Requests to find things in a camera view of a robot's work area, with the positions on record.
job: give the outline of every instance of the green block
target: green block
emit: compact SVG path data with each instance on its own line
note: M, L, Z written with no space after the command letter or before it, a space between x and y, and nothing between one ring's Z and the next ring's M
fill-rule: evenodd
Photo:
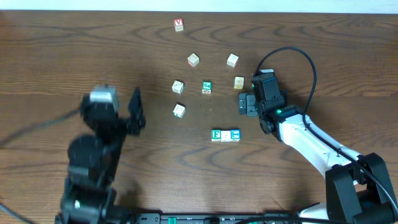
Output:
M211 141L221 141L221 130L211 130Z
M169 218L169 224L176 224L177 218Z
M211 82L204 81L201 86L202 93L211 93Z

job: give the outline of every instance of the white backdrop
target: white backdrop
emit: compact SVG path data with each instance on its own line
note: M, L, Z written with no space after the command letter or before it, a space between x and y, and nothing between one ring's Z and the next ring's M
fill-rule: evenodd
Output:
M398 14L398 0L0 0L0 9Z

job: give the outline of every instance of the wooden table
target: wooden table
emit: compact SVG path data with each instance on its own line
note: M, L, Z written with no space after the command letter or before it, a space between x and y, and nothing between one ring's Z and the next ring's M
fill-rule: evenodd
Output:
M140 86L147 127L124 144L117 203L163 212L263 212L325 201L323 177L298 152L238 114L235 76L251 74L271 50L293 45L318 70L309 115L322 129L387 163L398 192L398 17L342 14L179 12L0 13L0 137L76 108L95 85L117 86L121 114ZM176 33L173 19L185 30ZM187 57L200 57L191 68ZM233 53L235 68L226 65ZM312 85L307 60L281 52L267 60L292 103ZM185 82L182 95L171 91ZM201 94L203 80L213 82ZM187 106L182 119L172 110ZM213 143L210 130L239 128L240 142ZM38 223L53 223L67 148L90 132L78 116L0 149L0 197ZM15 223L0 213L0 223Z

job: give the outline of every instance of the block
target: block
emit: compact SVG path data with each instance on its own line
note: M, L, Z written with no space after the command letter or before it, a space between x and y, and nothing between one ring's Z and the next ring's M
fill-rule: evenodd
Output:
M243 89L244 78L243 77L235 77L234 88L235 89Z
M174 116L178 117L178 118L182 118L182 116L185 113L185 107L182 105L175 105L175 108L173 110Z
M239 141L239 140L241 140L241 131L231 130L231 141Z
M211 141L221 141L221 130L211 130Z
M202 93L211 93L211 82L204 81L201 86Z
M235 67L236 63L238 62L238 56L231 54L228 58L228 60L226 61L226 64L232 67Z
M176 32L184 30L184 23L182 22L182 19L174 19L174 28Z
M221 142L231 141L231 131L221 131Z
M184 90L184 83L175 80L173 87L172 87L173 92L181 94L182 91Z
M197 64L199 64L199 57L195 55L195 53L192 53L191 56L188 57L188 64L192 67L195 67Z

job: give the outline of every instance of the cube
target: cube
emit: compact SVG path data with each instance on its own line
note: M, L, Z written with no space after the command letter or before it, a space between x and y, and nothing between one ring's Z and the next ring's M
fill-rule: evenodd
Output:
M239 140L241 140L241 131L231 130L231 141L239 141Z
M234 88L239 90L243 89L243 83L244 83L243 77L235 77Z
M174 116L178 117L178 118L182 118L182 116L185 113L185 107L182 105L175 105L175 108L173 110Z
M172 87L173 92L181 94L182 91L184 90L184 83L175 80L173 87Z
M211 130L211 141L221 141L221 130Z
M174 19L174 28L176 32L184 30L184 23L182 22L182 19Z
M192 53L188 57L188 64L191 65L192 67L195 67L197 64L199 64L199 57L195 55L195 53Z
M236 63L238 62L238 56L231 54L228 58L228 60L226 61L226 64L232 67L235 67Z
M221 131L221 142L231 141L231 131Z
M204 81L201 86L202 93L211 93L211 82Z

